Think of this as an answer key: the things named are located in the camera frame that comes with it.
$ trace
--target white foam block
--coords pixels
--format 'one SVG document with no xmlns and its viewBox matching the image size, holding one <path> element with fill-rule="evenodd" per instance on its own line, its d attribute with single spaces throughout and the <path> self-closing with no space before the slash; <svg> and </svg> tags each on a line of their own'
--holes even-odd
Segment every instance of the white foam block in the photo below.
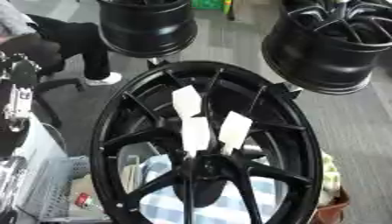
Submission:
<svg viewBox="0 0 392 224">
<path fill-rule="evenodd" d="M 197 151 L 207 149 L 210 142 L 210 129 L 206 117 L 190 117 L 182 122 L 182 142 L 184 150 L 195 157 Z"/>
<path fill-rule="evenodd" d="M 181 119 L 196 116 L 201 111 L 201 96 L 193 86 L 182 87 L 172 93 L 173 107 Z"/>
<path fill-rule="evenodd" d="M 240 149 L 248 135 L 253 121 L 244 115 L 230 111 L 220 127 L 219 140 L 225 144 L 226 154 Z"/>
</svg>

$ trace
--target white sneaker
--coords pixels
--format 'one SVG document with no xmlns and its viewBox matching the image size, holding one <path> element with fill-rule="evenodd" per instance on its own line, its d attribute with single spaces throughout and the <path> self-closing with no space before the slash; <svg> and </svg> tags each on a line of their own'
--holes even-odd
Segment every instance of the white sneaker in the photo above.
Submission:
<svg viewBox="0 0 392 224">
<path fill-rule="evenodd" d="M 123 76 L 120 73 L 110 73 L 110 76 L 103 80 L 89 80 L 86 78 L 86 85 L 90 87 L 96 87 L 96 86 L 109 86 L 116 84 L 119 82 Z"/>
</svg>

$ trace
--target black wheel rim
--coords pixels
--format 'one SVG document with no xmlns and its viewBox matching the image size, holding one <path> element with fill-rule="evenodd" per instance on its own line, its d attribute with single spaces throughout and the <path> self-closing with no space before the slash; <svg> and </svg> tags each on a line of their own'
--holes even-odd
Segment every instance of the black wheel rim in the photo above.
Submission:
<svg viewBox="0 0 392 224">
<path fill-rule="evenodd" d="M 200 152 L 195 158 L 198 162 L 194 164 L 212 162 L 220 178 L 230 180 L 237 186 L 252 223 L 263 222 L 255 206 L 253 191 L 251 188 L 249 190 L 249 175 L 283 181 L 288 185 L 288 192 L 267 223 L 306 223 L 318 203 L 322 179 L 320 150 L 310 124 L 277 85 L 237 66 L 205 61 L 174 63 L 146 72 L 115 94 L 103 110 L 92 139 L 91 170 L 95 190 L 111 219 L 121 224 L 131 221 L 150 223 L 138 210 L 142 197 L 165 186 L 181 185 L 185 195 L 189 196 L 183 200 L 185 223 L 192 223 L 193 194 L 189 190 L 190 185 L 206 175 L 200 169 L 190 172 L 192 175 L 181 171 L 187 165 L 184 162 L 187 160 L 184 160 L 185 153 L 180 148 L 179 133 L 167 125 L 170 120 L 168 114 L 150 108 L 151 102 L 148 101 L 154 91 L 163 98 L 160 88 L 167 88 L 171 92 L 190 84 L 199 92 L 204 92 L 204 102 L 211 103 L 210 107 L 205 103 L 203 107 L 205 113 L 213 112 L 206 113 L 210 121 L 220 120 L 218 117 L 224 116 L 229 110 L 256 119 L 256 126 L 252 127 L 249 135 L 262 147 L 272 148 L 271 152 L 282 153 L 281 162 L 286 169 L 255 163 L 239 150 L 232 157 L 226 157 L 217 153 L 218 147 Z M 133 129 L 135 131 L 131 133 L 119 130 L 118 126 L 123 121 L 116 119 L 119 119 L 119 112 L 124 108 L 143 111 L 150 126 L 144 126 L 141 130 Z M 127 194 L 116 169 L 116 155 L 122 146 L 141 142 L 163 144 L 172 162 L 172 169 Z M 221 175 L 222 170 L 228 175 Z"/>
<path fill-rule="evenodd" d="M 372 0 L 333 2 L 283 0 L 262 52 L 287 81 L 345 95 L 368 85 L 378 56 L 392 46 L 392 10 Z"/>
</svg>

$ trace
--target basket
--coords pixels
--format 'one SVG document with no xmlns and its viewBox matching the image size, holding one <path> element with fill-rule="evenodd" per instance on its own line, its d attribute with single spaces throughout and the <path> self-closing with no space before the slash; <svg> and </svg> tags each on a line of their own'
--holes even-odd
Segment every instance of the basket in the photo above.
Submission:
<svg viewBox="0 0 392 224">
<path fill-rule="evenodd" d="M 329 206 L 319 207 L 311 220 L 311 224 L 338 224 L 343 221 L 343 209 L 349 205 L 347 192 L 340 188 L 340 197 Z"/>
</svg>

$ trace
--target wheel spoke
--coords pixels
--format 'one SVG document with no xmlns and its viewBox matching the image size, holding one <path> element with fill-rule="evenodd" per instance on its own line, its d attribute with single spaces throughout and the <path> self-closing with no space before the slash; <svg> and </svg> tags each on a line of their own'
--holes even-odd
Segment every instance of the wheel spoke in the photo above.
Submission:
<svg viewBox="0 0 392 224">
<path fill-rule="evenodd" d="M 157 114 L 157 112 L 155 112 L 154 110 L 148 108 L 147 105 L 145 105 L 143 102 L 139 101 L 139 99 L 137 99 L 137 97 L 135 97 L 131 93 L 125 92 L 122 95 L 122 97 L 123 97 L 123 103 L 125 103 L 125 105 L 136 104 L 145 113 L 145 115 L 152 122 L 154 122 L 156 125 L 158 125 L 159 122 L 162 120 L 161 116 L 159 114 Z"/>
<path fill-rule="evenodd" d="M 245 116 L 251 116 L 257 104 L 263 104 L 263 102 L 260 102 L 260 98 L 266 90 L 267 86 L 261 86 L 259 88 L 259 91 L 257 91 L 257 94 L 255 95 L 255 99 L 253 99 L 253 101 L 249 105 L 249 109 L 245 112 Z"/>
<path fill-rule="evenodd" d="M 140 200 L 150 194 L 163 189 L 167 186 L 172 186 L 176 183 L 179 173 L 177 171 L 171 170 L 162 176 L 155 178 L 154 180 L 141 185 L 135 191 L 128 193 L 127 195 L 127 208 L 135 209 L 139 208 Z"/>
<path fill-rule="evenodd" d="M 213 91 L 213 89 L 214 89 L 214 87 L 216 85 L 216 81 L 219 79 L 219 77 L 221 76 L 221 73 L 223 71 L 224 71 L 223 68 L 220 68 L 220 69 L 216 70 L 215 75 L 213 76 L 213 78 L 206 85 L 206 96 L 209 96 L 211 94 L 211 91 Z"/>
<path fill-rule="evenodd" d="M 184 88 L 186 86 L 182 80 L 174 76 L 172 70 L 164 71 L 164 75 L 174 82 L 176 88 Z"/>
<path fill-rule="evenodd" d="M 154 142 L 154 140 L 162 138 L 180 141 L 179 135 L 168 129 L 147 129 L 137 133 L 124 134 L 108 140 L 103 144 L 103 154 L 106 156 L 115 156 L 125 145 Z"/>
<path fill-rule="evenodd" d="M 193 223 L 193 180 L 192 174 L 184 180 L 184 223 Z"/>
<path fill-rule="evenodd" d="M 260 122 L 255 121 L 254 128 L 250 130 L 249 133 L 257 133 L 265 130 L 295 130 L 295 131 L 304 131 L 306 127 L 286 124 L 286 123 L 275 123 L 275 122 Z"/>
<path fill-rule="evenodd" d="M 217 156 L 213 157 L 212 161 L 217 167 L 222 169 L 222 174 L 225 179 L 232 181 L 238 188 L 245 203 L 245 207 L 249 212 L 251 222 L 253 224 L 263 224 L 246 169 L 239 166 L 230 157 Z"/>
<path fill-rule="evenodd" d="M 250 176 L 275 179 L 282 181 L 289 186 L 300 188 L 307 187 L 311 184 L 311 180 L 308 178 L 299 176 L 294 173 L 290 173 L 288 171 L 283 171 L 272 166 L 245 160 L 243 161 L 243 163 L 248 167 L 248 172 Z"/>
</svg>

